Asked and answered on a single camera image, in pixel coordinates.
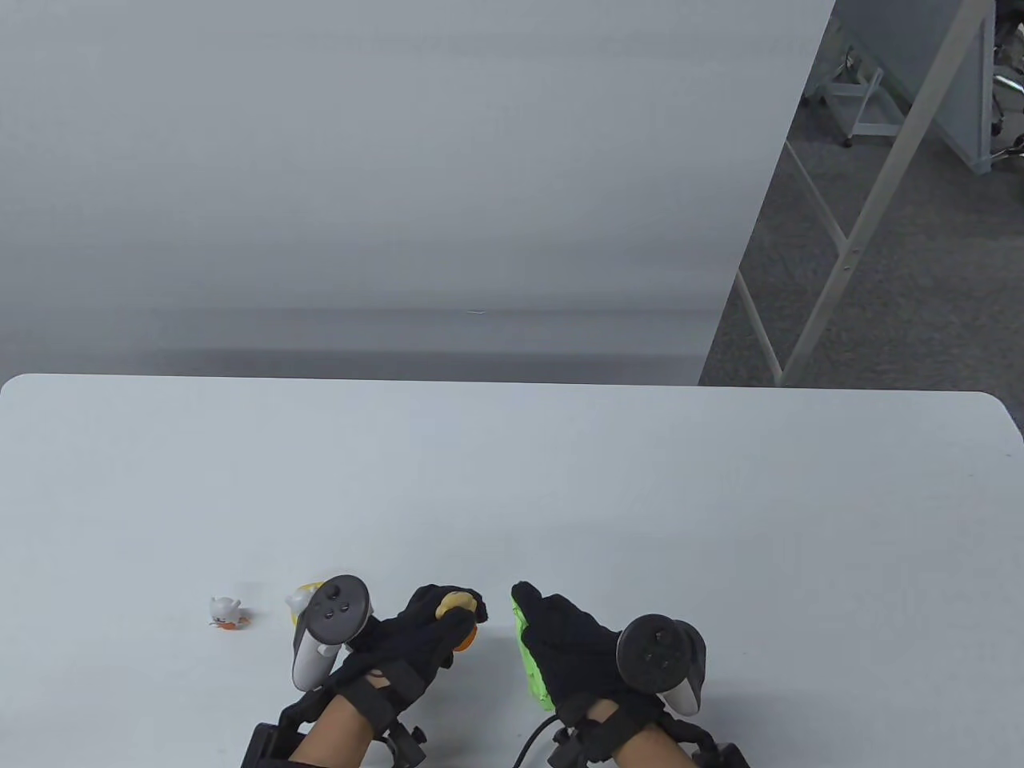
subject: hand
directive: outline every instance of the hand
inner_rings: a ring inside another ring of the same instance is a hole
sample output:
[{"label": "hand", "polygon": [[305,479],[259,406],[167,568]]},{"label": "hand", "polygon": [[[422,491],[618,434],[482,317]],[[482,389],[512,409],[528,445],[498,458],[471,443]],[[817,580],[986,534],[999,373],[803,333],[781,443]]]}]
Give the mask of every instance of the hand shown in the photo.
[{"label": "hand", "polygon": [[[441,601],[455,592],[471,595],[475,609],[453,607],[437,618]],[[388,662],[401,660],[416,672],[426,687],[437,677],[438,670],[452,667],[455,649],[475,631],[477,624],[486,621],[486,605],[475,590],[434,584],[420,587],[406,608],[393,618],[371,618],[367,628],[350,643],[352,653],[331,675],[330,682],[342,685],[373,673]],[[379,677],[371,682],[381,687]],[[399,710],[404,710],[412,701],[397,703]]]},{"label": "hand", "polygon": [[[562,595],[544,597],[528,582],[512,588],[525,620],[520,641],[532,656],[555,708],[572,701],[585,711],[601,699],[613,701],[637,722],[651,722],[665,710],[660,698],[630,688],[615,664],[617,632],[601,626]],[[593,719],[604,719],[593,716]]]}]

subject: gray carpet floor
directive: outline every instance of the gray carpet floor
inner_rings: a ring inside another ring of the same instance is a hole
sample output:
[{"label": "gray carpet floor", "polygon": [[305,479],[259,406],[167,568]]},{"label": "gray carpet floor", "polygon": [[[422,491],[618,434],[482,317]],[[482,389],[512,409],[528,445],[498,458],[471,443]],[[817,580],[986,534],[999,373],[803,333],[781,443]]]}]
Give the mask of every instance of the gray carpet floor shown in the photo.
[{"label": "gray carpet floor", "polygon": [[[1018,116],[1007,133],[1021,131]],[[791,140],[849,232],[890,143],[844,150],[837,139],[824,108],[798,111]],[[742,262],[780,359],[835,260],[783,157]],[[735,290],[700,383],[771,385]],[[1024,428],[1024,160],[976,176],[929,136],[798,384],[980,390]]]}]

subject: black cable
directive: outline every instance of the black cable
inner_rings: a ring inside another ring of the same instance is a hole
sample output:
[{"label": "black cable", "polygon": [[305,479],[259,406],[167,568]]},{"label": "black cable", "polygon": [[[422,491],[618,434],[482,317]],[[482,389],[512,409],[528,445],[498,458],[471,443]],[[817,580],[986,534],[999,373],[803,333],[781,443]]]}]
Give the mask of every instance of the black cable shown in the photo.
[{"label": "black cable", "polygon": [[522,749],[519,751],[519,757],[515,759],[515,762],[512,764],[512,768],[519,768],[519,766],[522,765],[522,761],[526,759],[526,753],[529,752],[529,748],[534,745],[534,742],[537,740],[537,737],[540,736],[542,733],[544,733],[544,731],[546,731],[548,728],[550,728],[551,724],[556,722],[557,720],[558,716],[552,715],[551,717],[546,718],[545,721],[541,723],[539,726],[537,726],[534,732],[529,734],[529,738],[526,739],[526,743],[524,743],[522,745]]}]

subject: white vr controller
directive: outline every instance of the white vr controller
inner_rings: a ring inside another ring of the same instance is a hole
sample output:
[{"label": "white vr controller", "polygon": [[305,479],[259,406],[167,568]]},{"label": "white vr controller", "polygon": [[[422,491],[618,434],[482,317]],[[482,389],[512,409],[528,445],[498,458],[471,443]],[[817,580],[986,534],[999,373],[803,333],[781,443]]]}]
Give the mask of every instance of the white vr controller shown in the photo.
[{"label": "white vr controller", "polygon": [[292,648],[292,682],[301,691],[318,688],[373,616],[370,592],[361,579],[338,575],[315,592],[297,590],[287,599],[298,618]]}]

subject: gray wall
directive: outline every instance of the gray wall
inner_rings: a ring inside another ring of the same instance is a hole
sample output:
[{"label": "gray wall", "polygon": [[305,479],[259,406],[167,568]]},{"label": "gray wall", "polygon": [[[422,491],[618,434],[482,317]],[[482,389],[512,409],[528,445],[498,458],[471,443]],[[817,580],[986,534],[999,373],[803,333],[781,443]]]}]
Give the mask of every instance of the gray wall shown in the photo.
[{"label": "gray wall", "polygon": [[829,6],[0,4],[0,377],[693,383]]}]

